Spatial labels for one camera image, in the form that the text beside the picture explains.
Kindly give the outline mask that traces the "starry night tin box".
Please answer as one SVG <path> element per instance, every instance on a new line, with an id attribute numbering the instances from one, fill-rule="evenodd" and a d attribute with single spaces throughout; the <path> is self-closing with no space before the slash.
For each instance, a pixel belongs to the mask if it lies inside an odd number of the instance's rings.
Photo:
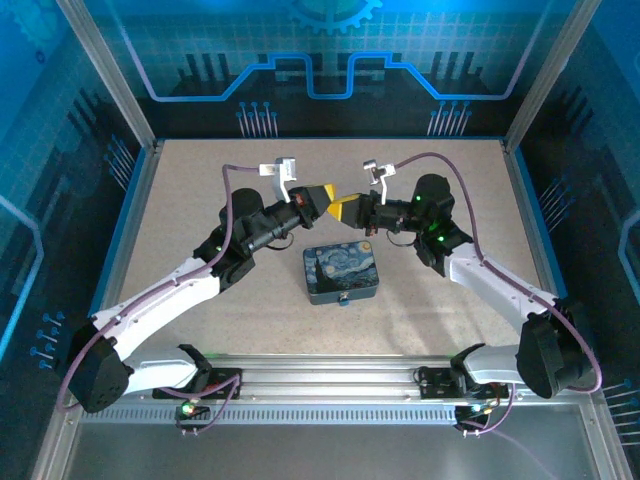
<path id="1" fill-rule="evenodd" d="M 338 304 L 342 292 L 349 293 L 350 302 L 377 293 L 379 275 L 369 241 L 307 248 L 303 264 L 312 305 Z"/>

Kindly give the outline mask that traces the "small circuit board with LEDs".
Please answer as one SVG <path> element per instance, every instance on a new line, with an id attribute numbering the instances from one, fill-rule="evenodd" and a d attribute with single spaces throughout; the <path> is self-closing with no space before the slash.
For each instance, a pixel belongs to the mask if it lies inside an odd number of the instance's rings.
<path id="1" fill-rule="evenodd" d="M 456 426 L 462 429 L 477 428 L 483 429 L 489 425 L 490 415 L 493 408 L 487 405 L 466 405 L 456 406 L 454 416 Z"/>
<path id="2" fill-rule="evenodd" d="M 185 400 L 176 409 L 175 418 L 178 422 L 206 420 L 209 418 L 210 408 L 201 405 L 196 399 Z"/>

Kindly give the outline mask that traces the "aluminium table edge rail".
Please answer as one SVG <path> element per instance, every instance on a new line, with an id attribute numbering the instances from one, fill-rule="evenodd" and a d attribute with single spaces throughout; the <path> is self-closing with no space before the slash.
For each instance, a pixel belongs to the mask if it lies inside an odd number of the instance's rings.
<path id="1" fill-rule="evenodd" d="M 139 154 L 89 307 L 89 317 L 113 306 L 119 299 L 164 143 L 159 140 L 153 151 L 142 150 Z"/>
<path id="2" fill-rule="evenodd" d="M 539 283 L 546 291 L 566 298 L 566 283 L 524 156 L 519 148 L 510 150 L 505 139 L 500 140 L 500 145 Z"/>

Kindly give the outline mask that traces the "aluminium mounting rail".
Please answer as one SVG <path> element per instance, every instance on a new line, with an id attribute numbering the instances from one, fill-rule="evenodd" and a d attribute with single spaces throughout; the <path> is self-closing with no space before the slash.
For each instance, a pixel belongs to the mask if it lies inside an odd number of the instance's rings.
<path id="1" fill-rule="evenodd" d="M 416 403 L 414 370 L 450 366 L 446 356 L 219 354 L 208 360 L 243 371 L 239 404 Z"/>

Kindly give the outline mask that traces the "grey metal shelf panel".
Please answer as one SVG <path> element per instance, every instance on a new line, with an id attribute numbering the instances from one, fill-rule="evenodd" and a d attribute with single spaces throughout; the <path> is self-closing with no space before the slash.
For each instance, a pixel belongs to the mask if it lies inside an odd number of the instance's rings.
<path id="1" fill-rule="evenodd" d="M 567 417 L 463 438 L 433 426 L 89 425 L 65 480 L 600 480 Z"/>

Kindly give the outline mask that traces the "aluminium frame post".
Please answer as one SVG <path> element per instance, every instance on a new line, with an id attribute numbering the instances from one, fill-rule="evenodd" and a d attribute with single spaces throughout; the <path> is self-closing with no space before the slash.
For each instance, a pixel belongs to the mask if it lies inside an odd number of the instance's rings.
<path id="1" fill-rule="evenodd" d="M 575 1 L 507 131 L 504 140 L 504 150 L 507 154 L 513 154 L 519 147 L 601 2 L 602 0 Z"/>
<path id="2" fill-rule="evenodd" d="M 135 138 L 147 153 L 154 152 L 156 136 L 84 1 L 55 1 Z"/>

